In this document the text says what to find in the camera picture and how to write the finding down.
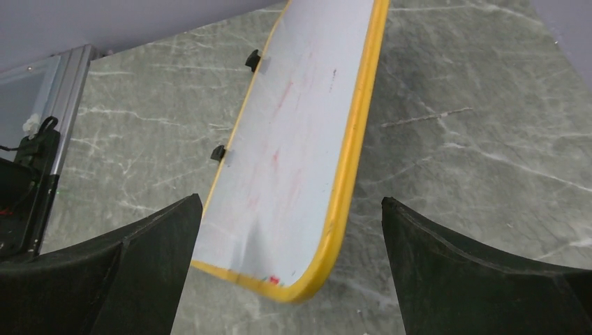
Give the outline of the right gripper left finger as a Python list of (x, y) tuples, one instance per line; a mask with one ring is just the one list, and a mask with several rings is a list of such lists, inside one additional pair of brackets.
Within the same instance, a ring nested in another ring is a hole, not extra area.
[(200, 228), (197, 194), (134, 223), (1, 265), (2, 334), (169, 334)]

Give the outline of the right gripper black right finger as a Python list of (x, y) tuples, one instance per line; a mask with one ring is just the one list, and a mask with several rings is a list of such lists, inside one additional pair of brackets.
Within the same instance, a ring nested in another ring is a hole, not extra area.
[(591, 271), (478, 242), (384, 198), (382, 227), (407, 334), (590, 334)]

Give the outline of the yellow-framed whiteboard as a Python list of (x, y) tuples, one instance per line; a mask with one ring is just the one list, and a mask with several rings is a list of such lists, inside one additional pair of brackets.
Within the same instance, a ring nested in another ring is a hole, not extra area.
[(327, 280), (346, 231), (388, 1), (289, 1), (204, 205), (191, 265), (278, 302)]

